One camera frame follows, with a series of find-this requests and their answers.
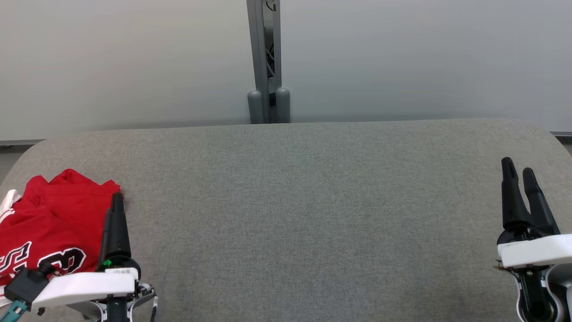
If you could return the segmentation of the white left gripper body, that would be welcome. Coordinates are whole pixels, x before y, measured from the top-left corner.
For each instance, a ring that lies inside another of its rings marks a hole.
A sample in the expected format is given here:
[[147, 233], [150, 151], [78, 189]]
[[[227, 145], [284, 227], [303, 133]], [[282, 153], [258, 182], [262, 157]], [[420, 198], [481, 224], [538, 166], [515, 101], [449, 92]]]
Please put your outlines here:
[[135, 309], [152, 301], [150, 322], [156, 322], [157, 293], [151, 285], [141, 283], [141, 275], [136, 261], [115, 255], [97, 272], [53, 278], [31, 307], [67, 306], [90, 322], [135, 322]]

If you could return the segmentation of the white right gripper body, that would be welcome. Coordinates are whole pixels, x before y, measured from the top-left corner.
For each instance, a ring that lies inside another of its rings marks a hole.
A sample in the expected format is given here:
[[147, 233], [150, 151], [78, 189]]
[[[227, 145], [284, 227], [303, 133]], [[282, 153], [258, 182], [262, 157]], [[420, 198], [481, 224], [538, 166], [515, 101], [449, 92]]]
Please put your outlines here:
[[521, 269], [572, 263], [572, 233], [558, 234], [531, 225], [508, 225], [497, 240], [498, 267]]

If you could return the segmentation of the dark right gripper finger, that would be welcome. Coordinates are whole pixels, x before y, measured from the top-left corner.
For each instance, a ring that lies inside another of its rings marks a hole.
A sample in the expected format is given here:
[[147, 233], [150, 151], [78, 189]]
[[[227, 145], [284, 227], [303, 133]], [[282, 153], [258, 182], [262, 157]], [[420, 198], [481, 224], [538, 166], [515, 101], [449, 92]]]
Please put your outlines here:
[[531, 228], [531, 214], [521, 195], [517, 170], [510, 157], [502, 159], [502, 175], [503, 228], [509, 232]]
[[533, 169], [523, 170], [524, 190], [529, 201], [534, 228], [541, 234], [560, 234], [560, 230], [540, 188]]

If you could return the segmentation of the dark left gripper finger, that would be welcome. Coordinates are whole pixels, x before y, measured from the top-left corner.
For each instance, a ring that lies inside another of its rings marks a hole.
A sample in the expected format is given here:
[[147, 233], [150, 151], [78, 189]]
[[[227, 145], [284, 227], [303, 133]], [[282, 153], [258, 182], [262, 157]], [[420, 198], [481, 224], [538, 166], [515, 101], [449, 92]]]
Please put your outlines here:
[[109, 227], [110, 227], [111, 217], [112, 217], [112, 209], [108, 208], [105, 214], [105, 222], [101, 239], [99, 269], [103, 269], [104, 261], [106, 261], [108, 258], [108, 239], [109, 239]]
[[107, 224], [107, 256], [131, 256], [130, 238], [127, 228], [123, 195], [116, 192], [112, 196]]

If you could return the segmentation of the red basketball jersey number 23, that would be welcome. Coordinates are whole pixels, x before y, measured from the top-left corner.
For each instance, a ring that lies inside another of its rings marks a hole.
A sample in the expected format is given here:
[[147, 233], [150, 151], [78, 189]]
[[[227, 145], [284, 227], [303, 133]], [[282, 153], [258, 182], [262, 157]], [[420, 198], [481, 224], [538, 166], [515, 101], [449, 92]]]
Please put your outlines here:
[[49, 262], [56, 275], [94, 271], [112, 195], [79, 188], [28, 196], [8, 191], [0, 203], [0, 306], [22, 268]]

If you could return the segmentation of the grey rounded post foot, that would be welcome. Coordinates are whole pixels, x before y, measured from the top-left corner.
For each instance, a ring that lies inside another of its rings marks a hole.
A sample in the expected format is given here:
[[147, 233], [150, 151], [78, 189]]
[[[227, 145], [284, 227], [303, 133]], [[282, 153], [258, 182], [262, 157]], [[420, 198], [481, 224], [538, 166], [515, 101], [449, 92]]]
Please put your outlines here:
[[258, 90], [251, 90], [247, 94], [248, 108], [251, 124], [264, 124], [263, 96]]
[[280, 87], [275, 92], [276, 122], [290, 123], [290, 90]]

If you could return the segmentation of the grey metal partition post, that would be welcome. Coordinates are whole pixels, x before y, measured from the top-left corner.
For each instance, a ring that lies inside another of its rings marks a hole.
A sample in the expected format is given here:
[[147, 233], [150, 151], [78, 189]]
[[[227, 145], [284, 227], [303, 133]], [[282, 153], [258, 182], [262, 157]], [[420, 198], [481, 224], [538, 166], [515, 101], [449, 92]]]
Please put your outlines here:
[[264, 124], [277, 123], [275, 92], [283, 86], [281, 0], [246, 0], [246, 4], [255, 76], [254, 90], [263, 96]]

